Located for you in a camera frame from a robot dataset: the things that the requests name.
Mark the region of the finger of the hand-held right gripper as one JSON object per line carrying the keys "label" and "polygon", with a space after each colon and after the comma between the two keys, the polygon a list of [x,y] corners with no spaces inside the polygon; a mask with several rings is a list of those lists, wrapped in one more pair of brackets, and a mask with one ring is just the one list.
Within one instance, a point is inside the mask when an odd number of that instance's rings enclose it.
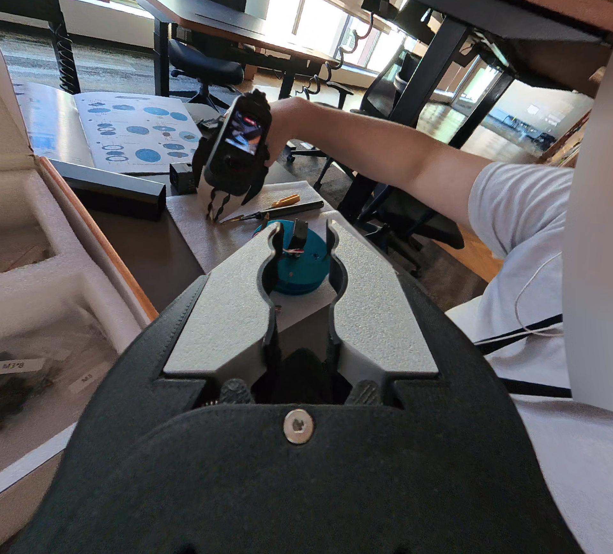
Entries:
{"label": "finger of the hand-held right gripper", "polygon": [[221,189],[215,189],[215,223],[220,223],[239,209],[248,192],[242,195],[232,195]]}
{"label": "finger of the hand-held right gripper", "polygon": [[214,223],[218,210],[218,190],[200,177],[197,187],[197,200],[207,221]]}

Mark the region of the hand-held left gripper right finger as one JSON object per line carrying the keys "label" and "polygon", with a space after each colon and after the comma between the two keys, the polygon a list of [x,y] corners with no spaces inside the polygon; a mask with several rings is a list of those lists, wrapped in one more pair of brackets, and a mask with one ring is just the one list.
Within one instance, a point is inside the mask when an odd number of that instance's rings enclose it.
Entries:
{"label": "hand-held left gripper right finger", "polygon": [[398,273],[368,241],[327,220],[329,308],[326,365],[335,401],[393,405],[400,384],[437,387],[440,372]]}

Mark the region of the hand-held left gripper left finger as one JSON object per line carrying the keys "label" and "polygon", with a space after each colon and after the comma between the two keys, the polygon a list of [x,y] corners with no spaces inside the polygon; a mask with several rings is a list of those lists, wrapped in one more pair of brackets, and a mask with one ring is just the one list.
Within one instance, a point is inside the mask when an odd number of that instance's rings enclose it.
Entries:
{"label": "hand-held left gripper left finger", "polygon": [[276,329],[270,298],[278,280],[284,229],[271,223],[215,267],[191,309],[163,373],[253,385],[267,370]]}

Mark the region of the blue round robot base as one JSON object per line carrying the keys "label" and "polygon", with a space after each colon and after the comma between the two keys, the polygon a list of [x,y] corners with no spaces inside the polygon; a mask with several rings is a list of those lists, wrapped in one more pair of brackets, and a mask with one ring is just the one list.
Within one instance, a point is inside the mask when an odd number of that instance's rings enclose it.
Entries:
{"label": "blue round robot base", "polygon": [[330,272],[330,257],[326,242],[309,227],[308,240],[303,252],[286,248],[291,240],[294,221],[279,220],[283,228],[283,251],[265,265],[262,274],[263,289],[269,294],[275,290],[284,295],[305,295],[316,290]]}

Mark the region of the person's right forearm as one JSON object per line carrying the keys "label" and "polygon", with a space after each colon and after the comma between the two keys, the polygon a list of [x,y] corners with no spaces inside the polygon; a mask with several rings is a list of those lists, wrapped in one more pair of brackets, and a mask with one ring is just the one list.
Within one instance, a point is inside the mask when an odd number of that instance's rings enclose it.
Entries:
{"label": "person's right forearm", "polygon": [[470,228],[468,202],[485,158],[443,144],[397,123],[334,110],[304,107],[300,139],[316,145],[357,173],[392,185]]}

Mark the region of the person's right hand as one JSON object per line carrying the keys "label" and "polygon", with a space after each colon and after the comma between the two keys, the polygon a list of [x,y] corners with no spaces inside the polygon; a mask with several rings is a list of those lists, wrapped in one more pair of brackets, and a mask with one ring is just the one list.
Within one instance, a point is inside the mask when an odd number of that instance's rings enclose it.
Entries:
{"label": "person's right hand", "polygon": [[318,106],[303,98],[285,98],[270,104],[272,123],[266,144],[269,159],[266,167],[271,167],[278,159],[287,142],[299,139],[315,144],[314,121],[317,119]]}

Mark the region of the black screwdriver bit case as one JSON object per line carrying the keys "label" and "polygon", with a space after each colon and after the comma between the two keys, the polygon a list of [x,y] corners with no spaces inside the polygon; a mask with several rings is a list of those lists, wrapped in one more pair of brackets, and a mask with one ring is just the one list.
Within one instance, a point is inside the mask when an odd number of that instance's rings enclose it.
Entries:
{"label": "black screwdriver bit case", "polygon": [[177,162],[170,164],[169,178],[173,194],[183,196],[197,192],[197,182],[191,163]]}

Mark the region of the white foam sheet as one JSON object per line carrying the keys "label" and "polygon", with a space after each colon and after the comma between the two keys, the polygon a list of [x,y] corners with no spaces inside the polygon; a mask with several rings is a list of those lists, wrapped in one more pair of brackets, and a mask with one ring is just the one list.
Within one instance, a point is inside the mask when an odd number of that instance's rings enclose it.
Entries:
{"label": "white foam sheet", "polygon": [[[275,335],[275,325],[287,328],[337,298],[329,282],[301,296],[268,296],[263,271],[276,278],[275,246],[281,239],[277,220],[264,236],[250,242],[254,227],[229,228],[211,222],[198,195],[171,197],[170,214],[196,260],[210,278],[194,303],[186,328],[178,340],[178,358],[171,358],[172,373],[212,373],[232,369],[225,364],[263,363],[264,347]],[[403,352],[403,315],[412,318],[410,305],[388,263],[378,264],[374,250],[359,246],[361,239],[336,210],[306,212],[308,227],[325,239],[332,221],[339,257],[347,270],[345,294],[336,305],[333,324],[341,343],[360,352],[367,361],[387,365]]]}

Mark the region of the black precision screwdriver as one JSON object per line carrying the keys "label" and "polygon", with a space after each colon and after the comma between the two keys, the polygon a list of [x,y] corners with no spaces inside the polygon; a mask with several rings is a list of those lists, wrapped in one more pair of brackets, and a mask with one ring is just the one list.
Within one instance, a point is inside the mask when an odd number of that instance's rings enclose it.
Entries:
{"label": "black precision screwdriver", "polygon": [[269,207],[267,209],[250,213],[246,215],[239,215],[231,219],[226,219],[220,224],[225,225],[228,223],[234,223],[238,221],[249,220],[273,220],[273,219],[285,219],[287,216],[295,213],[309,212],[322,209],[325,203],[323,200],[311,201],[311,202],[299,202],[291,205],[285,205],[280,207]]}

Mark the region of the orange cardboard box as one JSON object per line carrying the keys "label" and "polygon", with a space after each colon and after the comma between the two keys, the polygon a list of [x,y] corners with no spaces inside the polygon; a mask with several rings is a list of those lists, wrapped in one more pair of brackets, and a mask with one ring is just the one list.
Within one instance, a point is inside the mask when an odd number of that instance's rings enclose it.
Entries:
{"label": "orange cardboard box", "polygon": [[[35,170],[41,176],[85,251],[109,278],[129,306],[134,319],[144,329],[156,318],[155,308],[87,210],[52,168],[50,161],[34,154],[8,68],[1,57],[1,172],[19,170]],[[55,436],[7,469],[1,470],[2,509],[8,509],[12,505],[35,507],[39,504],[49,487],[75,424],[76,422],[67,428],[67,438],[62,449],[53,450],[52,445],[58,443],[64,433]]]}

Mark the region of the dark rectangular case sleeve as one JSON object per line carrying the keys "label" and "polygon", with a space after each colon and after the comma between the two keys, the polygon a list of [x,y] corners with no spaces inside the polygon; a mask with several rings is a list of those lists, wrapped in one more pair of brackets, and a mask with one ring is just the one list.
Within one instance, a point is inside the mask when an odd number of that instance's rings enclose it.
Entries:
{"label": "dark rectangular case sleeve", "polygon": [[166,208],[164,183],[54,159],[50,163],[87,209],[158,221]]}

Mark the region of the instruction manual with blue pictures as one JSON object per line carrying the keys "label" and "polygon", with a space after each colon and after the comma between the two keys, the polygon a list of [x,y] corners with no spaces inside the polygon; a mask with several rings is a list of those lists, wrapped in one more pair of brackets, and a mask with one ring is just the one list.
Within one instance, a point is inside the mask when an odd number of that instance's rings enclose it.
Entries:
{"label": "instruction manual with blue pictures", "polygon": [[130,175],[169,172],[191,162],[197,122],[219,112],[177,98],[109,91],[70,95],[47,85],[13,84],[34,153]]}

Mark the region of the blue office chair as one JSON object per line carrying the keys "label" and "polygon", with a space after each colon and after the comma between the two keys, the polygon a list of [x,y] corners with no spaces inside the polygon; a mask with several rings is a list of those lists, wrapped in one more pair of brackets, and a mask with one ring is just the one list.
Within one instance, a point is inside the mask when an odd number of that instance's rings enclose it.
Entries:
{"label": "blue office chair", "polygon": [[[184,44],[176,39],[168,43],[168,58],[175,68],[172,70],[173,77],[184,75],[195,79],[199,84],[199,90],[193,93],[188,100],[192,104],[207,104],[218,111],[227,110],[234,98],[240,96],[240,91],[235,85],[240,85],[244,79],[241,64],[223,59],[210,58],[202,52]],[[232,93],[230,102],[210,93],[210,86],[223,87]]]}

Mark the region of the black mesh office chair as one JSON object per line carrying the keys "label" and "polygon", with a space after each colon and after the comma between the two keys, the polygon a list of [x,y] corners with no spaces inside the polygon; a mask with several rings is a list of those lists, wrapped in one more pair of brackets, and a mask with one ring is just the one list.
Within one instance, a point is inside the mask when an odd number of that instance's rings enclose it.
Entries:
{"label": "black mesh office chair", "polygon": [[365,91],[360,107],[349,112],[389,120],[421,59],[414,52],[398,49]]}

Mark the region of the plastic bag of screws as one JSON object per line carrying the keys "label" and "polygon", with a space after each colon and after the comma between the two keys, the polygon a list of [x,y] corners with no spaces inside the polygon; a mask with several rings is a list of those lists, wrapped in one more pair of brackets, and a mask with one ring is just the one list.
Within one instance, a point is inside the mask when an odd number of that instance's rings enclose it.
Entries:
{"label": "plastic bag of screws", "polygon": [[1,430],[46,393],[64,392],[117,353],[100,321],[85,307],[11,335],[1,343]]}

